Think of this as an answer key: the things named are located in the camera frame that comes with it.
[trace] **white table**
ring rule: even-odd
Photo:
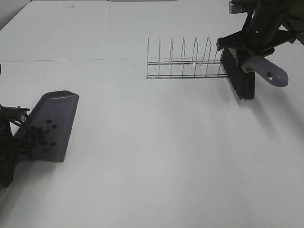
[[[257,76],[250,102],[225,79],[145,79],[148,37],[215,41],[244,18],[226,0],[26,6],[0,32],[0,103],[80,100],[65,162],[20,163],[0,227],[303,227],[302,45],[270,57],[289,86]]]

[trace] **rack prong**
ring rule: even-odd
[[[181,56],[180,56],[180,64],[181,64],[181,62],[182,62],[182,54],[183,54],[183,52],[184,52],[184,46],[186,46],[186,43],[185,43],[185,38],[183,37],[182,38],[182,46],[181,46]]]
[[[160,38],[160,48],[158,51],[158,77],[160,76],[160,70],[161,70],[161,38]]]
[[[194,58],[194,50],[195,50],[195,45],[198,44],[198,40],[197,38],[195,37],[194,39],[194,45],[193,45],[193,52],[192,52],[192,60],[191,60],[191,63],[193,63],[193,58]]]
[[[169,62],[170,62],[170,77],[172,75],[172,61],[173,61],[173,38],[171,37],[171,48],[170,48],[170,59],[169,59]]]
[[[212,49],[212,44],[211,44],[211,41],[210,41],[210,38],[208,37],[207,38],[207,42],[209,41],[210,43],[210,49],[209,49],[209,55],[208,55],[208,61],[207,61],[207,67],[206,67],[206,73],[205,75],[207,76],[207,71],[208,71],[208,65],[209,65],[209,61],[210,61],[210,54],[211,54],[211,49]]]
[[[148,65],[149,65],[149,38],[148,38],[148,46],[147,46],[147,77],[148,77]]]
[[[196,46],[196,57],[195,57],[195,62],[194,62],[194,77],[195,77],[195,74],[196,74],[196,64],[197,64],[197,61],[198,61],[198,53],[199,53],[199,43],[198,43],[198,40],[197,38],[195,37],[195,40],[194,40],[194,47],[195,47],[195,44],[197,45]]]
[[[206,50],[207,50],[207,44],[208,44],[208,39],[207,39],[206,45],[205,45],[204,56],[203,56],[203,61],[202,61],[203,64],[204,64],[204,60],[205,60],[205,55],[206,55]]]
[[[213,63],[215,63],[215,59],[216,59],[216,57],[217,57],[217,54],[218,54],[218,51],[215,52],[215,56],[214,56]]]
[[[185,67],[185,53],[186,53],[186,42],[185,42],[185,37],[182,38],[182,44],[183,44],[183,47],[184,47],[184,60],[183,60],[183,63],[182,63],[182,74],[181,76],[184,77],[184,67]]]

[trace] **metal rack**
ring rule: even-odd
[[[159,38],[158,59],[151,61],[149,59],[149,41],[147,45],[147,79],[173,79],[173,78],[224,78],[226,72],[221,66],[222,53],[220,59],[217,59],[216,51],[214,59],[210,59],[212,43],[207,38],[203,57],[200,58],[198,39],[194,39],[192,57],[186,55],[186,41],[182,39],[180,58],[173,58],[173,38],[171,38],[171,48],[169,59],[161,59],[161,38]]]

